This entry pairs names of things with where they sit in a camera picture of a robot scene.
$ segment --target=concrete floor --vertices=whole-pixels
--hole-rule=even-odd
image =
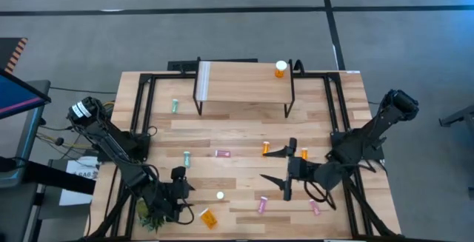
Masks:
[[[331,0],[343,6],[465,5],[474,0]],[[323,0],[0,0],[1,11],[324,6]],[[145,16],[2,16],[0,37],[27,37],[15,74],[56,87],[114,91],[125,70],[166,70],[167,61],[300,58],[307,70],[334,70],[326,13],[213,13]],[[384,151],[401,230],[411,238],[471,241],[474,145],[463,124],[438,118],[474,101],[474,11],[335,13],[344,62],[360,70],[371,101],[390,88],[417,98],[414,121],[387,132]],[[64,127],[86,93],[51,90],[44,111]],[[113,95],[94,95],[113,99]],[[73,134],[63,134],[74,139]],[[36,143],[32,159],[59,157]],[[47,221],[40,241],[81,236],[85,216]]]

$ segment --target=white label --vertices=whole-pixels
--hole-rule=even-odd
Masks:
[[[73,105],[73,111],[74,111],[74,113],[77,115],[77,117],[79,117],[79,118],[82,117],[82,116],[84,116],[84,115],[82,114],[82,112],[79,110],[79,108],[77,107],[77,105]]]
[[[80,102],[77,103],[77,107],[78,107],[78,108],[81,110],[81,112],[84,113],[88,118],[89,118],[90,116],[92,116],[92,115],[90,114],[90,112],[86,109],[86,107],[84,107],[84,105],[82,104],[82,101],[80,101]]]

